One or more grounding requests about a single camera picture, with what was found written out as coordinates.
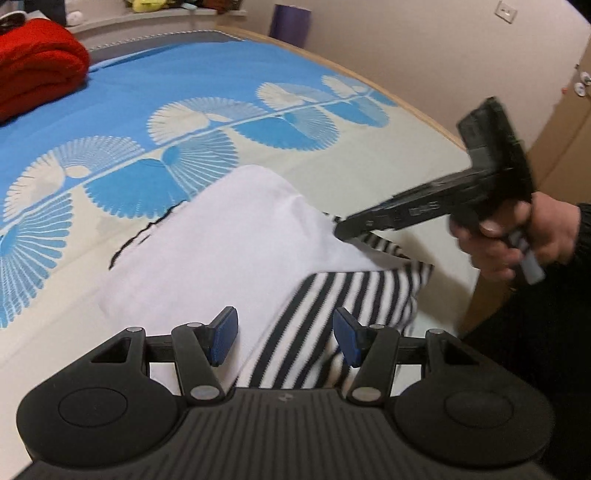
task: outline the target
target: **black and white striped fabric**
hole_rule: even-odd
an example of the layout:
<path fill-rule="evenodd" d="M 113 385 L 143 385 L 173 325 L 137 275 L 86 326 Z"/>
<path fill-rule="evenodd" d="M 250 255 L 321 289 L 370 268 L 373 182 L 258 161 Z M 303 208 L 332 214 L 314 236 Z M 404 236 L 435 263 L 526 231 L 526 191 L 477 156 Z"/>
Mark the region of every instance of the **black and white striped fabric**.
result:
<path fill-rule="evenodd" d="M 386 241 L 384 248 L 394 247 Z M 347 391 L 355 371 L 344 362 L 333 335 L 333 310 L 343 306 L 362 325 L 388 325 L 404 333 L 417 312 L 416 295 L 432 268 L 410 261 L 390 271 L 310 275 L 265 335 L 236 385 Z"/>

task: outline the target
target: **beige wall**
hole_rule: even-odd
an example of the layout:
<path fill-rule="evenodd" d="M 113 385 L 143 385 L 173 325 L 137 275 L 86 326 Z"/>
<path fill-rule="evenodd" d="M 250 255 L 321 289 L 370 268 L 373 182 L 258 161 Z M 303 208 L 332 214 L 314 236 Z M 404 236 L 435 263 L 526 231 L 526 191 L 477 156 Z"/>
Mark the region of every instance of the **beige wall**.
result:
<path fill-rule="evenodd" d="M 13 9 L 12 9 L 11 2 L 7 2 L 3 6 L 0 7 L 0 15 L 7 14 L 8 12 L 11 12 L 12 10 Z"/>
<path fill-rule="evenodd" d="M 451 131 L 497 95 L 529 146 L 550 117 L 591 28 L 566 0 L 297 0 L 307 49 L 379 83 Z M 244 28 L 268 33 L 274 0 L 244 0 Z"/>

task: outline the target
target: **red blanket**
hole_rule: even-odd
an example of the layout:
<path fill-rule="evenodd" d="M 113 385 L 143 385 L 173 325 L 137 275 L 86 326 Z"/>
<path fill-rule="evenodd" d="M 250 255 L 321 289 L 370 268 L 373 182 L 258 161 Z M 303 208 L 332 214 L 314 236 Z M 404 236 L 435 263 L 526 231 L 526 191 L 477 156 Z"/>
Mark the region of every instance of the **red blanket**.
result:
<path fill-rule="evenodd" d="M 0 37 L 0 123 L 76 90 L 90 58 L 74 36 L 42 18 Z"/>

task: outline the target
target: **black robotic gripper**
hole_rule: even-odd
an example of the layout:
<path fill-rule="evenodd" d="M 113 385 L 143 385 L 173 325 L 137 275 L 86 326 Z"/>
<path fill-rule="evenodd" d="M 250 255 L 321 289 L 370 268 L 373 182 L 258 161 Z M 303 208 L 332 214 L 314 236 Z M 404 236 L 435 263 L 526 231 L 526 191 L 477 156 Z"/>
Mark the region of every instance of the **black robotic gripper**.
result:
<path fill-rule="evenodd" d="M 238 333 L 209 325 L 146 337 L 129 327 L 30 391 L 17 413 L 33 463 L 20 480 L 548 479 L 535 460 L 554 416 L 537 390 L 443 330 L 406 338 L 344 308 L 333 330 L 359 368 L 334 389 L 233 388 L 221 365 Z M 150 379 L 173 362 L 181 396 Z M 423 379 L 390 392 L 397 365 Z"/>

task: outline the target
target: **ribbed black plastic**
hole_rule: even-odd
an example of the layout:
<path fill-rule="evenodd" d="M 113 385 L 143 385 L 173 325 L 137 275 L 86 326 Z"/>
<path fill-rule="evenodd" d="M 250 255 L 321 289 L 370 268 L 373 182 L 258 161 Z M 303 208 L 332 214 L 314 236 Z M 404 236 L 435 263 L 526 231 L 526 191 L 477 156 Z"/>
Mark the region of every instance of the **ribbed black plastic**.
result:
<path fill-rule="evenodd" d="M 103 470 L 35 462 L 18 480 L 548 480 L 532 463 L 475 472 L 407 446 L 377 408 L 336 390 L 237 389 L 216 407 L 189 410 L 159 449 Z"/>

